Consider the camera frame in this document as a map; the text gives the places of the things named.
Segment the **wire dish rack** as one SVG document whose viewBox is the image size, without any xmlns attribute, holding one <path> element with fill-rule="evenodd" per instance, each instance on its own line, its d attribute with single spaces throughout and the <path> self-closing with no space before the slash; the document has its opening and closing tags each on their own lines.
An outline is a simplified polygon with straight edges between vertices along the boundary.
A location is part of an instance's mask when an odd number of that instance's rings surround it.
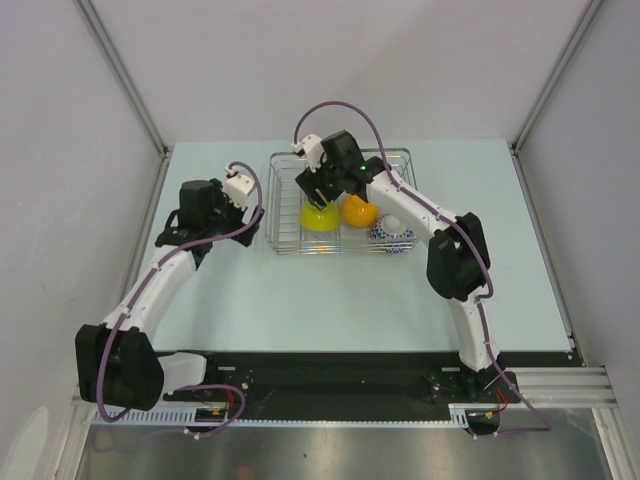
<svg viewBox="0 0 640 480">
<path fill-rule="evenodd" d="M 269 163 L 266 240 L 278 254 L 402 253 L 417 242 L 408 229 L 383 229 L 388 212 L 341 194 L 326 213 L 310 207 L 295 182 L 306 160 L 276 152 Z"/>
</svg>

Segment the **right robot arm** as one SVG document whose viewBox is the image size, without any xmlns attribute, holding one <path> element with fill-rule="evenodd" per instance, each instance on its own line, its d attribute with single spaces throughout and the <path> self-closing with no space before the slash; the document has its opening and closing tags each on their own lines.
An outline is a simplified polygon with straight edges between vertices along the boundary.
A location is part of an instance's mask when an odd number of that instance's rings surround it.
<svg viewBox="0 0 640 480">
<path fill-rule="evenodd" d="M 486 400 L 504 371 L 484 308 L 494 288 L 479 218 L 471 212 L 455 216 L 431 203 L 391 169 L 385 153 L 366 159 L 347 131 L 325 138 L 307 135 L 295 140 L 292 150 L 306 159 L 296 183 L 312 205 L 322 210 L 341 195 L 353 194 L 390 214 L 426 245 L 427 280 L 449 302 L 459 358 L 467 370 L 462 391 L 473 401 Z"/>
</svg>

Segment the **yellow-green bowl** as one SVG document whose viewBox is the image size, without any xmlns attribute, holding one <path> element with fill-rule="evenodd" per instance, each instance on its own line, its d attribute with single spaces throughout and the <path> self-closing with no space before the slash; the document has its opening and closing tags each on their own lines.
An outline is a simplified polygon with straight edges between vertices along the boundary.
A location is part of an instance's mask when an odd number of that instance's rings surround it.
<svg viewBox="0 0 640 480">
<path fill-rule="evenodd" d="M 300 225 L 315 232 L 328 232 L 339 227 L 340 213 L 335 203 L 330 202 L 324 209 L 318 209 L 310 202 L 305 202 L 299 213 Z"/>
</svg>

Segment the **orange-yellow bowl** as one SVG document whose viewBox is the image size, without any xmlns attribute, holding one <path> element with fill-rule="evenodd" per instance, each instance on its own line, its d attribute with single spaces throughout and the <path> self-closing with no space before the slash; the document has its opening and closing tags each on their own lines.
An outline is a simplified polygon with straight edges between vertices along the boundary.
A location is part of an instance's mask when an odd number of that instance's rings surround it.
<svg viewBox="0 0 640 480">
<path fill-rule="evenodd" d="M 368 228 L 379 215 L 379 209 L 357 195 L 346 195 L 340 206 L 342 220 L 354 228 Z"/>
</svg>

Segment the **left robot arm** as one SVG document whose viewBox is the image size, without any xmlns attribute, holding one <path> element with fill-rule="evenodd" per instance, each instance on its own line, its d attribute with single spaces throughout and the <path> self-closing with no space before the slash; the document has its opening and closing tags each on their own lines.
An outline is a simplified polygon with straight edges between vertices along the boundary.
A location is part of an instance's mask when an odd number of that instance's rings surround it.
<svg viewBox="0 0 640 480">
<path fill-rule="evenodd" d="M 97 405 L 106 421 L 115 419 L 110 406 L 149 411 L 164 395 L 184 388 L 202 400 L 219 392 L 221 376 L 206 366 L 203 355 L 160 355 L 152 340 L 214 243 L 251 245 L 264 209 L 251 208 L 249 198 L 261 194 L 259 181 L 247 170 L 228 170 L 224 180 L 184 182 L 146 270 L 104 320 L 79 329 L 74 343 L 80 396 Z"/>
</svg>

